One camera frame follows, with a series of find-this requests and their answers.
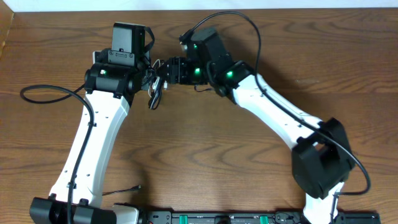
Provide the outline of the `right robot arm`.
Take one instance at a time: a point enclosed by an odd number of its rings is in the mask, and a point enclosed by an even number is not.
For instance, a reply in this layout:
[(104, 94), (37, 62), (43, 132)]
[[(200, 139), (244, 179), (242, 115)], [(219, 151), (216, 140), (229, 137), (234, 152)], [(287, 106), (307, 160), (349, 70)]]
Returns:
[(213, 28), (194, 32), (184, 48), (186, 57), (166, 60), (157, 76), (169, 84), (210, 84), (217, 94), (257, 116), (291, 150), (293, 177), (306, 193), (305, 219), (333, 221), (333, 197), (355, 166), (343, 125), (335, 118), (322, 121), (279, 95), (247, 63), (232, 59)]

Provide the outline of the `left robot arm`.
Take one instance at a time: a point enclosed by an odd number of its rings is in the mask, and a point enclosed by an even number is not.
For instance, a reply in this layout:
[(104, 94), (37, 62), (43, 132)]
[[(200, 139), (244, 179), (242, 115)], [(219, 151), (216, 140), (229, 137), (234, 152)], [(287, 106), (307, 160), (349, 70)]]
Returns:
[(118, 131), (134, 95), (145, 88), (153, 41), (150, 27), (116, 22), (112, 46), (93, 52), (85, 73), (85, 95), (69, 95), (83, 104), (83, 112), (67, 161), (47, 198), (33, 199), (34, 223), (144, 223), (135, 206), (116, 203), (102, 209), (106, 168)]

